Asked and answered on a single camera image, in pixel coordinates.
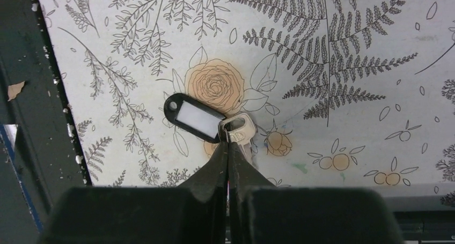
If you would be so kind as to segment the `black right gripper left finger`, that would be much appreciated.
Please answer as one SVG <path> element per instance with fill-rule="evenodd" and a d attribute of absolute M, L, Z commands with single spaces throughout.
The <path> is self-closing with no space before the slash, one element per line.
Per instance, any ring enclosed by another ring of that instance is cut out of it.
<path fill-rule="evenodd" d="M 78 187 L 54 207 L 38 243 L 224 243 L 228 144 L 176 187 Z"/>

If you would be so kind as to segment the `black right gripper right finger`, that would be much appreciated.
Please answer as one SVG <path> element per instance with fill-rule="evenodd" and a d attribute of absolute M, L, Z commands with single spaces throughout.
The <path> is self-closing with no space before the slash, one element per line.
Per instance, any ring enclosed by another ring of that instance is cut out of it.
<path fill-rule="evenodd" d="M 233 243 L 403 243 L 393 213 L 362 188 L 279 188 L 230 143 Z"/>

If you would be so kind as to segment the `key with black tag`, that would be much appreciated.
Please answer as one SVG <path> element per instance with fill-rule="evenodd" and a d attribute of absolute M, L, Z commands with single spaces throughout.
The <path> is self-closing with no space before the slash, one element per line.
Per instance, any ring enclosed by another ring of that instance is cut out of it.
<path fill-rule="evenodd" d="M 163 110 L 170 123 L 208 143 L 237 143 L 246 161 L 253 163 L 252 139 L 256 125 L 247 113 L 227 117 L 183 93 L 169 96 Z"/>

